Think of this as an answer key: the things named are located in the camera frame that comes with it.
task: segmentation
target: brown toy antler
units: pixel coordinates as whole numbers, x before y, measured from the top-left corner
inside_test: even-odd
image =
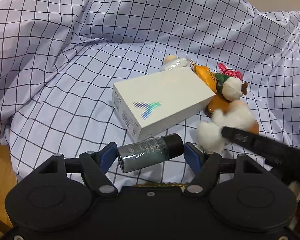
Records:
[[[241,92],[242,92],[245,96],[248,94],[247,88],[248,88],[248,83],[247,83],[247,82],[243,83],[242,86],[241,86]]]

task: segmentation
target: black bottle cap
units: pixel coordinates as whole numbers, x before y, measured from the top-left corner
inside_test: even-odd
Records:
[[[162,136],[161,138],[165,141],[167,145],[169,159],[178,157],[183,154],[184,145],[181,137],[178,134],[173,133]]]

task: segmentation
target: small bottle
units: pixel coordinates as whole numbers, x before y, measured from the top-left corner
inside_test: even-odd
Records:
[[[183,154],[184,145],[176,133],[118,147],[118,161],[123,173],[162,163]]]

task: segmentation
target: black grid lines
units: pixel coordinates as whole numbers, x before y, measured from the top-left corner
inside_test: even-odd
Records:
[[[53,153],[132,143],[111,105],[113,83],[157,72],[168,54],[243,72],[260,133],[300,147],[300,12],[262,13],[247,0],[1,0],[0,119],[14,171],[26,176]],[[208,120],[200,112],[158,136],[195,142]],[[238,146],[224,156],[238,153],[264,166]],[[120,188],[193,174],[180,156],[128,174],[115,161],[107,176]]]

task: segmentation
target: white cardboard box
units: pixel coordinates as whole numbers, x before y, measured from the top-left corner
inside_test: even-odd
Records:
[[[113,106],[135,142],[203,110],[214,92],[188,67],[157,72],[113,85]]]

